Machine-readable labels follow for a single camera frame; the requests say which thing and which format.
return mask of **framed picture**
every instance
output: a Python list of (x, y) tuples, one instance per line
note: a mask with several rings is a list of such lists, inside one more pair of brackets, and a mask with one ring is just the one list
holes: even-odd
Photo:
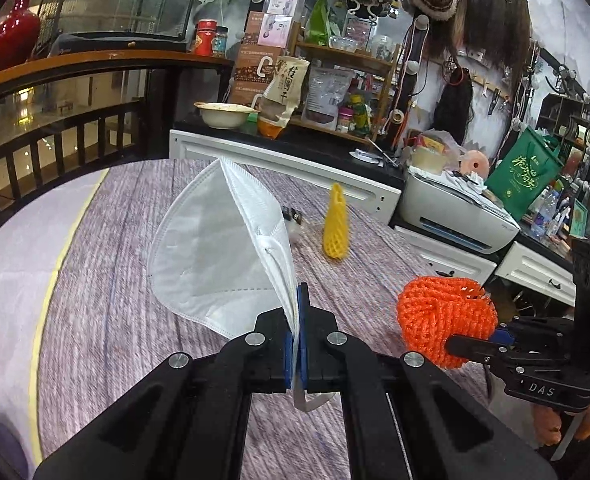
[(586, 231), (586, 220), (588, 219), (588, 210), (579, 200), (573, 204), (573, 216), (571, 217), (571, 229), (569, 234), (577, 238), (584, 238)]

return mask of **orange foam net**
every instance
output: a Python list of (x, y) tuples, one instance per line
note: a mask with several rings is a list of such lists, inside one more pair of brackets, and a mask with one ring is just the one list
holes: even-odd
[(474, 280), (422, 276), (399, 295), (397, 322), (408, 350), (424, 354), (439, 367), (459, 368), (467, 359), (446, 352), (448, 337), (488, 339), (498, 324), (498, 313)]

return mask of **cabinet drawer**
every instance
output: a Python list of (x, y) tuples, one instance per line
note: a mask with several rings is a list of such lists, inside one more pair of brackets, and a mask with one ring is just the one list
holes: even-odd
[(424, 258), (436, 274), (470, 278), (483, 284), (493, 273), (496, 264), (475, 254), (439, 242), (428, 236), (395, 226), (400, 233)]
[(171, 130), (169, 158), (196, 158), (211, 162), (220, 156), (238, 164), (278, 171), (326, 189), (331, 189), (333, 183), (338, 182), (349, 203), (384, 223), (389, 223), (401, 194), (394, 187), (303, 158), (233, 140)]
[(575, 306), (573, 275), (535, 251), (514, 242), (496, 275)]

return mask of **yellow table edge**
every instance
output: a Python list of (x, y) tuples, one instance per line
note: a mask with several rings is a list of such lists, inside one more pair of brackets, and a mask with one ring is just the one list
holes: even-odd
[(102, 170), (100, 172), (99, 180), (94, 184), (92, 191), (86, 201), (84, 202), (83, 206), (81, 207), (75, 222), (70, 227), (68, 231), (68, 236), (66, 237), (66, 241), (64, 242), (64, 246), (59, 253), (57, 258), (57, 262), (55, 263), (55, 268), (50, 275), (50, 280), (48, 282), (48, 288), (46, 289), (46, 295), (44, 296), (44, 301), (41, 305), (41, 312), (40, 317), (37, 322), (37, 327), (35, 328), (35, 337), (32, 342), (32, 357), (30, 359), (30, 378), (28, 380), (28, 423), (30, 427), (30, 446), (32, 447), (32, 455), (33, 459), (35, 460), (35, 467), (40, 465), (41, 461), (43, 460), (43, 456), (41, 453), (41, 441), (40, 441), (40, 429), (38, 426), (38, 392), (37, 392), (37, 381), (38, 381), (38, 371), (40, 368), (40, 350), (41, 350), (41, 337), (44, 331), (44, 325), (46, 324), (46, 316), (48, 315), (48, 307), (50, 306), (50, 298), (52, 297), (53, 290), (55, 289), (55, 285), (57, 283), (57, 277), (59, 276), (59, 270), (61, 269), (62, 263), (64, 262), (64, 258), (68, 254), (68, 250), (70, 249), (70, 244), (73, 241), (73, 236), (77, 231), (77, 227), (79, 227), (82, 218), (84, 217), (84, 213), (86, 213), (86, 209), (91, 203), (91, 200), (94, 198), (97, 190), (102, 185), (104, 178), (108, 170)]

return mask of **wooden railing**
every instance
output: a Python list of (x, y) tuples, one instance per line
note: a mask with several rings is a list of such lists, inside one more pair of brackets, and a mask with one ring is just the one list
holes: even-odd
[(201, 68), (220, 75), (220, 99), (229, 85), (233, 62), (217, 57), (203, 57), (187, 52), (166, 50), (92, 50), (47, 57), (13, 66), (0, 72), (0, 98), (23, 88), (64, 78), (145, 68)]
[[(16, 211), (39, 195), (67, 180), (108, 166), (145, 156), (147, 144), (146, 108), (140, 100), (113, 105), (40, 126), (0, 146), (0, 161), (5, 161), (9, 185), (0, 189), (0, 226)], [(124, 124), (131, 113), (129, 142), (124, 143)], [(106, 120), (117, 117), (115, 142), (110, 142)], [(86, 128), (97, 124), (97, 142), (86, 145)], [(76, 151), (64, 154), (62, 134), (76, 129)], [(55, 161), (42, 165), (38, 142), (53, 136)], [(14, 153), (30, 152), (30, 173), (18, 178)]]

